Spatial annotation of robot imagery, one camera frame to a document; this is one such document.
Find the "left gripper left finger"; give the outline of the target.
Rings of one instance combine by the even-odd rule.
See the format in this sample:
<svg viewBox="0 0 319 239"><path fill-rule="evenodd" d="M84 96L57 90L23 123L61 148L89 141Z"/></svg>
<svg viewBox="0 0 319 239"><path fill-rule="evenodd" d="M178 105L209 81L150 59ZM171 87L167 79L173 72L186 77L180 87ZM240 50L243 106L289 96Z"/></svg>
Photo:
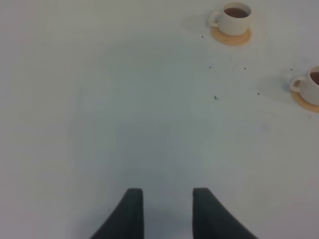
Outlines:
<svg viewBox="0 0 319 239"><path fill-rule="evenodd" d="M92 239L143 239L144 201L139 188L128 189Z"/></svg>

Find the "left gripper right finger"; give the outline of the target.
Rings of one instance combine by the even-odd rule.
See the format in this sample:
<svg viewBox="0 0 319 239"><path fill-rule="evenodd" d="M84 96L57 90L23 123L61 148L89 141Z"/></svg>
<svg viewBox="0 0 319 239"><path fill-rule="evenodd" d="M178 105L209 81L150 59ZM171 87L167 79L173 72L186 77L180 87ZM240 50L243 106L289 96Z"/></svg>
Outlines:
<svg viewBox="0 0 319 239"><path fill-rule="evenodd" d="M208 188L193 189L192 233L194 239L255 239Z"/></svg>

